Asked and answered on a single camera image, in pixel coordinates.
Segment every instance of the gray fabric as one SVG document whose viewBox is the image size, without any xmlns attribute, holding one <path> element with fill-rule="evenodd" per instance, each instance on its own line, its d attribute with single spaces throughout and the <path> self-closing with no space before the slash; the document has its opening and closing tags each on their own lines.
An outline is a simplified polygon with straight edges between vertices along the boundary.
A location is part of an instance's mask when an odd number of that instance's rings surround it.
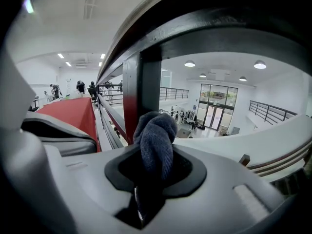
<svg viewBox="0 0 312 234">
<path fill-rule="evenodd" d="M 168 114 L 149 112 L 140 117 L 134 142 L 140 144 L 143 165 L 156 179 L 166 180 L 173 165 L 176 121 Z"/>
</svg>

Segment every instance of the ceiling light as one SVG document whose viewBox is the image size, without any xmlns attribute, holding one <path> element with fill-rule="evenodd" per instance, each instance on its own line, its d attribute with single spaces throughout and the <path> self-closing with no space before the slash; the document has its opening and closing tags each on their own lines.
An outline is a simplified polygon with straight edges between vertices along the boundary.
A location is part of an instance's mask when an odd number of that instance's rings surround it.
<svg viewBox="0 0 312 234">
<path fill-rule="evenodd" d="M 184 66 L 187 66 L 187 67 L 195 67 L 195 63 L 192 61 L 192 60 L 188 60 Z"/>
<path fill-rule="evenodd" d="M 34 9 L 31 5 L 31 1 L 30 0 L 24 0 L 24 7 L 26 8 L 27 12 L 29 14 L 33 13 L 34 12 Z"/>
<path fill-rule="evenodd" d="M 257 69 L 265 69 L 267 65 L 265 65 L 264 61 L 258 60 L 255 62 L 254 67 Z"/>
<path fill-rule="evenodd" d="M 246 77 L 244 77 L 244 76 L 241 76 L 241 77 L 239 78 L 239 80 L 241 80 L 241 81 L 247 81 Z"/>
</svg>

